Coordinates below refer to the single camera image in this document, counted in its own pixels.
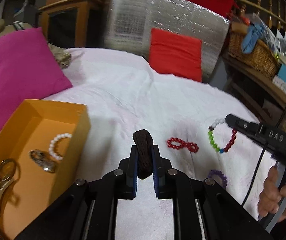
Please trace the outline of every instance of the black cable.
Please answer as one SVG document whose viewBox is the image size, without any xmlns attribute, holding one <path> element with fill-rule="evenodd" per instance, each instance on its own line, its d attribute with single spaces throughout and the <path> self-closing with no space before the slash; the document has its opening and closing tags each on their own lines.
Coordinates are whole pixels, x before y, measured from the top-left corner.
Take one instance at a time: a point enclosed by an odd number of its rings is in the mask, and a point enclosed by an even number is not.
<svg viewBox="0 0 286 240">
<path fill-rule="evenodd" d="M 276 128 L 279 127 L 279 125 L 280 125 L 280 123 L 281 123 L 281 121 L 282 121 L 282 119 L 283 119 L 285 113 L 286 113 L 286 108 L 284 109 L 284 111 L 283 111 L 283 113 L 282 113 L 280 119 L 277 121 L 277 124 L 275 125 Z M 259 166 L 260 166 L 260 163 L 261 163 L 261 160 L 262 160 L 262 158 L 263 158 L 263 155 L 264 155 L 264 152 L 265 152 L 266 148 L 267 148 L 267 143 L 264 145 L 263 150 L 262 150 L 261 155 L 260 155 L 260 158 L 259 158 L 259 160 L 258 160 L 258 163 L 256 164 L 256 168 L 255 168 L 255 171 L 254 171 L 254 173 L 253 173 L 253 177 L 252 177 L 252 180 L 251 180 L 250 187 L 249 187 L 249 189 L 248 189 L 248 191 L 247 191 L 247 194 L 246 194 L 246 196 L 245 196 L 245 198 L 244 198 L 244 200 L 243 200 L 243 202 L 242 202 L 242 204 L 241 204 L 242 207 L 244 206 L 245 202 L 247 201 L 247 198 L 248 198 L 249 195 L 250 195 L 250 192 L 251 192 L 251 189 L 252 189 L 252 187 L 253 187 L 256 174 L 258 173 L 258 169 L 259 169 Z"/>
</svg>

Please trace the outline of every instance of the metal rivet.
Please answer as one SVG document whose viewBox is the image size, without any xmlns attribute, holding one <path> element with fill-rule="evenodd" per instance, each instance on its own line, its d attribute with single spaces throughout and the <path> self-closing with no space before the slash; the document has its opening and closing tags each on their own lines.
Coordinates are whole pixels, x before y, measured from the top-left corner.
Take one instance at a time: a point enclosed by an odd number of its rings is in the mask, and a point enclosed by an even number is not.
<svg viewBox="0 0 286 240">
<path fill-rule="evenodd" d="M 123 174 L 123 171 L 120 169 L 117 169 L 117 170 L 113 171 L 113 173 L 115 176 L 121 176 Z"/>
<path fill-rule="evenodd" d="M 215 180 L 208 178 L 205 180 L 205 183 L 209 186 L 213 186 L 215 184 Z"/>
<path fill-rule="evenodd" d="M 176 174 L 178 174 L 178 171 L 176 169 L 169 169 L 167 171 L 167 173 L 170 174 L 170 175 L 176 175 Z"/>
<path fill-rule="evenodd" d="M 78 186 L 82 186 L 82 185 L 84 185 L 84 183 L 85 183 L 85 179 L 77 179 L 75 181 L 75 184 Z"/>
</svg>

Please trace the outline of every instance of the purple bracelet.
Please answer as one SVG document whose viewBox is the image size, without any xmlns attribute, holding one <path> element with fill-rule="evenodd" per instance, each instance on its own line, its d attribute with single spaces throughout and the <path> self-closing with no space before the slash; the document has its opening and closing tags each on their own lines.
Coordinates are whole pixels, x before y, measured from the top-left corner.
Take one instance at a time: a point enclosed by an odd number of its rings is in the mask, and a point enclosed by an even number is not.
<svg viewBox="0 0 286 240">
<path fill-rule="evenodd" d="M 226 190 L 227 187 L 227 177 L 223 174 L 222 171 L 218 171 L 218 170 L 211 170 L 209 172 L 209 174 L 207 175 L 208 178 L 212 179 L 213 175 L 217 175 L 220 177 L 220 179 L 222 180 L 222 188 L 224 188 Z"/>
</svg>

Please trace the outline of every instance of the white cloth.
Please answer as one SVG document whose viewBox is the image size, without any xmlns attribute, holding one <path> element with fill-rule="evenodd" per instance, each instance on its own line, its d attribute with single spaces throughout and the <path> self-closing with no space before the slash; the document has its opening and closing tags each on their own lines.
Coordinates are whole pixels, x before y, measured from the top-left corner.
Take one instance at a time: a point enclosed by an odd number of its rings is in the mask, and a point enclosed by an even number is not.
<svg viewBox="0 0 286 240">
<path fill-rule="evenodd" d="M 88 135 L 77 178 L 100 179 L 118 167 L 130 154 L 132 135 L 147 129 L 162 157 L 190 178 L 204 180 L 211 169 L 228 179 L 227 191 L 240 203 L 246 195 L 261 148 L 237 134 L 228 153 L 220 155 L 209 144 L 208 126 L 217 118 L 235 114 L 257 121 L 246 107 L 207 84 L 162 75 L 140 56 L 108 49 L 69 49 L 71 65 L 64 70 L 73 88 L 48 100 L 85 104 L 92 128 Z M 232 135 L 226 124 L 217 126 L 214 139 L 224 147 Z M 194 154 L 186 148 L 174 150 L 166 140 L 178 137 L 197 143 Z M 274 164 L 266 153 L 245 208 L 255 218 L 259 193 L 268 169 Z M 115 239 L 173 239 L 171 200 L 157 200 L 153 179 L 138 181 L 134 201 L 120 200 Z"/>
</svg>

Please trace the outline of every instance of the orange cardboard box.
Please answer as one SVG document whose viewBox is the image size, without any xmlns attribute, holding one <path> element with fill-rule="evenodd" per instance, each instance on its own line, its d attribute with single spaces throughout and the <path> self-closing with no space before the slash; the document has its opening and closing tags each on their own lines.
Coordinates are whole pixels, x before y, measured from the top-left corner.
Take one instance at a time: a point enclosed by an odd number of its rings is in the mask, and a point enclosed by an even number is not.
<svg viewBox="0 0 286 240">
<path fill-rule="evenodd" d="M 0 163 L 8 158 L 17 162 L 15 182 L 1 200 L 2 235 L 14 239 L 72 185 L 90 128 L 85 105 L 27 99 L 16 109 L 0 132 Z M 55 173 L 47 173 L 28 153 L 34 149 L 48 153 L 51 140 L 61 133 L 72 138 L 57 143 L 63 160 L 57 162 Z"/>
</svg>

